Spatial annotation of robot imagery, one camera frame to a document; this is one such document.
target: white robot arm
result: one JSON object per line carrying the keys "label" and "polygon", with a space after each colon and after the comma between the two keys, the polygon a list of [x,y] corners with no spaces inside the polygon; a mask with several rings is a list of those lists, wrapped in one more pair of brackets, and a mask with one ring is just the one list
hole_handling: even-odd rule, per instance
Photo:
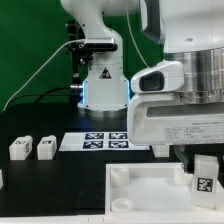
{"label": "white robot arm", "polygon": [[160,4],[165,60],[132,79],[130,140],[137,145],[223,143],[224,1],[141,0],[142,15],[152,2]]}
{"label": "white robot arm", "polygon": [[64,9],[83,29],[89,46],[108,44],[116,51],[93,55],[88,77],[83,83],[81,111],[94,116],[114,116],[127,109],[129,103],[128,80],[123,75],[123,41],[114,30],[105,26],[103,16],[121,16],[139,10],[138,0],[61,0]]}

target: black tabletop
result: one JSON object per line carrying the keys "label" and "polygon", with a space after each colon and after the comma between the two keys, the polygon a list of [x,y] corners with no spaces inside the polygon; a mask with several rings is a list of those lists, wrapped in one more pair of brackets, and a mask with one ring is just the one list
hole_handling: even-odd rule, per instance
{"label": "black tabletop", "polygon": [[[106,164],[179,162],[172,151],[170,158],[156,160],[151,151],[111,150],[57,151],[51,161],[37,160],[36,149],[43,136],[55,135],[60,146],[66,132],[90,131],[127,131],[126,116],[93,118],[60,103],[21,104],[1,113],[0,169],[4,187],[0,190],[0,217],[104,214]],[[26,135],[33,137],[32,154],[25,161],[10,161],[9,146]],[[215,153],[211,146],[195,147],[196,151],[208,147]],[[219,156],[222,148],[216,146]]]}

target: black sticker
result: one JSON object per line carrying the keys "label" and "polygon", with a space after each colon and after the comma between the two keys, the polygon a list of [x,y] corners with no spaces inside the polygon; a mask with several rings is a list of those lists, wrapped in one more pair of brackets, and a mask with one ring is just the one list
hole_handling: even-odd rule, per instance
{"label": "black sticker", "polygon": [[105,68],[100,76],[101,79],[111,79],[110,73],[107,68]]}
{"label": "black sticker", "polygon": [[103,139],[104,138],[104,133],[86,133],[86,140],[91,140],[91,139]]}
{"label": "black sticker", "polygon": [[26,144],[26,153],[29,152],[29,143]]}
{"label": "black sticker", "polygon": [[198,178],[197,191],[212,192],[213,191],[213,179]]}
{"label": "black sticker", "polygon": [[109,139],[128,139],[127,133],[109,133]]}
{"label": "black sticker", "polygon": [[42,141],[42,144],[51,144],[51,140],[44,140],[44,141]]}
{"label": "black sticker", "polygon": [[26,143],[26,141],[16,141],[16,145],[23,145],[23,144],[25,144]]}
{"label": "black sticker", "polygon": [[102,149],[103,141],[84,142],[83,149]]}
{"label": "black sticker", "polygon": [[127,149],[129,148],[128,141],[109,141],[109,148],[114,148],[114,149]]}

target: blue light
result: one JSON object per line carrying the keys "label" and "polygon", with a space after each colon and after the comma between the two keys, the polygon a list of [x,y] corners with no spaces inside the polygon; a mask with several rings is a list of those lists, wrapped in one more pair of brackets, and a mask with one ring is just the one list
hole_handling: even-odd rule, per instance
{"label": "blue light", "polygon": [[130,91],[130,81],[127,81],[127,88],[128,88],[128,104],[131,101],[131,91]]}
{"label": "blue light", "polygon": [[85,104],[85,81],[82,82],[82,101],[81,101],[81,104]]}

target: small white cube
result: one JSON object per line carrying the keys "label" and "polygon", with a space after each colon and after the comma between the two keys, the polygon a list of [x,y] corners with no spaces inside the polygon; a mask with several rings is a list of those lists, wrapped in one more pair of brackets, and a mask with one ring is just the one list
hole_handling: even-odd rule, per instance
{"label": "small white cube", "polygon": [[57,150],[57,139],[55,136],[43,137],[37,146],[38,160],[52,160]]}
{"label": "small white cube", "polygon": [[25,160],[32,151],[33,138],[31,136],[19,137],[9,147],[11,160]]}
{"label": "small white cube", "polygon": [[0,170],[0,190],[3,187],[3,178],[2,178],[2,171]]}

